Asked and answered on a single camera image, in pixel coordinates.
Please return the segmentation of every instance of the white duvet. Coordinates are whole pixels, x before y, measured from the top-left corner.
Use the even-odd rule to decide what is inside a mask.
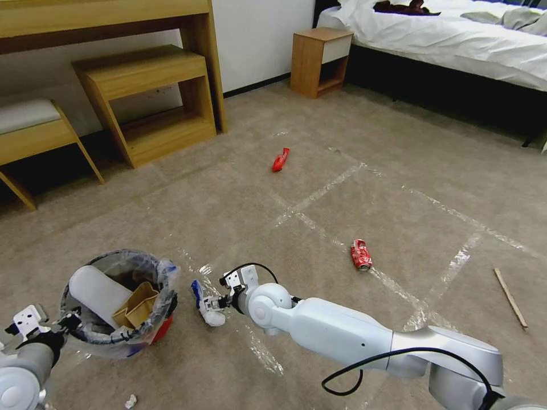
[[[547,37],[460,17],[516,8],[471,0],[424,0],[435,16],[376,13],[378,0],[345,0],[333,17],[354,32],[354,42],[444,67],[547,91]],[[409,4],[395,0],[393,4]]]

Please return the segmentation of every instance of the white cushion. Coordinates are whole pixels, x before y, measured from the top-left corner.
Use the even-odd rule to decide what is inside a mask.
[[[0,106],[0,134],[61,118],[48,99],[36,99]]]

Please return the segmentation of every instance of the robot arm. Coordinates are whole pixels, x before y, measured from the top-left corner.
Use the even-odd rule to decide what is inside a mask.
[[[79,312],[67,313],[47,326],[48,318],[39,305],[29,305],[13,317],[0,341],[0,410],[42,408],[44,385],[57,363],[70,330],[80,326]]]
[[[505,398],[501,354],[477,339],[435,326],[396,332],[362,312],[319,298],[294,298],[278,283],[260,285],[255,264],[239,266],[220,282],[230,294],[206,298],[209,310],[232,306],[266,334],[286,332],[306,349],[348,366],[341,372],[375,368],[417,378],[431,365],[429,390],[448,409],[545,409]]]

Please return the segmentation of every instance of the wooden desk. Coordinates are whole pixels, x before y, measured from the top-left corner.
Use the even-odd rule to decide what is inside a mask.
[[[211,0],[0,1],[0,54],[178,29],[205,57],[217,129],[226,131]]]

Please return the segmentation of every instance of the nightstand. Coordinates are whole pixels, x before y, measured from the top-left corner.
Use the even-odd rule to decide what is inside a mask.
[[[295,33],[291,89],[316,98],[342,88],[352,36],[351,31],[329,27]]]

